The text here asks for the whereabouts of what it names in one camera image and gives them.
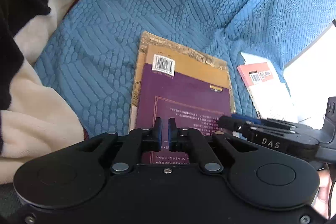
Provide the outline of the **person's right hand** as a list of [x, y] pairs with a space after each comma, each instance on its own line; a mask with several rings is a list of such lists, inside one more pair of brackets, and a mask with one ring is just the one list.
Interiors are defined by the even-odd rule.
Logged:
[[329, 219], [331, 216], [331, 187], [332, 187], [330, 171], [328, 169], [319, 170], [318, 175], [319, 175], [319, 188], [311, 206], [320, 215], [322, 215], [326, 219]]

